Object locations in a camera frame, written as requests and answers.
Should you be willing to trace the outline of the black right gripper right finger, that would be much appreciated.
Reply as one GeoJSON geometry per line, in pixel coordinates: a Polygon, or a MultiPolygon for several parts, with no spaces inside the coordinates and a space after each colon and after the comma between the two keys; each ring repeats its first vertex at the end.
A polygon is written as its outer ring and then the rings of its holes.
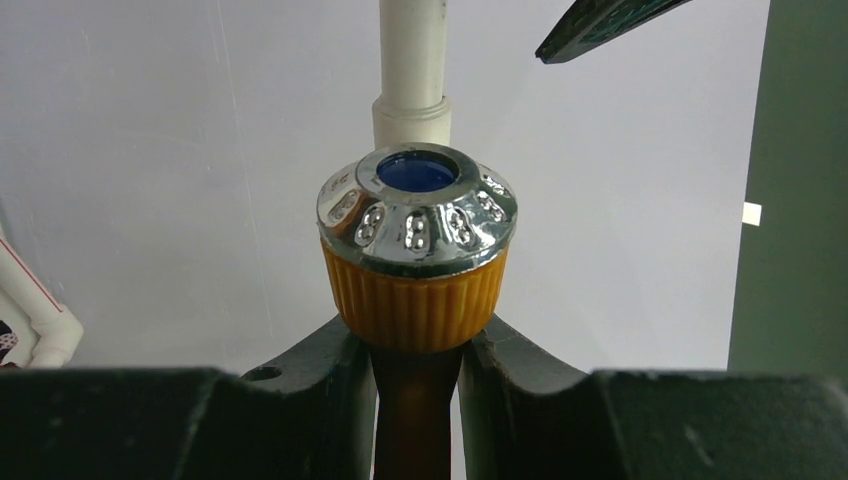
{"type": "Polygon", "coordinates": [[[471,479],[843,479],[847,390],[820,376],[597,370],[499,318],[464,348],[471,479]]]}

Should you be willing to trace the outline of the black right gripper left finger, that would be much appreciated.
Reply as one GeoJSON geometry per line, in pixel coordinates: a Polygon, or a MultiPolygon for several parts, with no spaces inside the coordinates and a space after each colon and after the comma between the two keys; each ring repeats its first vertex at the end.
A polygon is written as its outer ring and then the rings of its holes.
{"type": "Polygon", "coordinates": [[[5,479],[366,479],[375,384],[333,319],[242,376],[216,368],[1,376],[5,479]]]}

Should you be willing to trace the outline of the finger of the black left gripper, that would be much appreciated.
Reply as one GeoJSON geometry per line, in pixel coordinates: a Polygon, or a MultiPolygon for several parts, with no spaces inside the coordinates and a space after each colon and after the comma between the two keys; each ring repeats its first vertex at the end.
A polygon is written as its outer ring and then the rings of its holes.
{"type": "Polygon", "coordinates": [[[543,64],[576,59],[690,0],[577,0],[535,50],[543,64]]]}

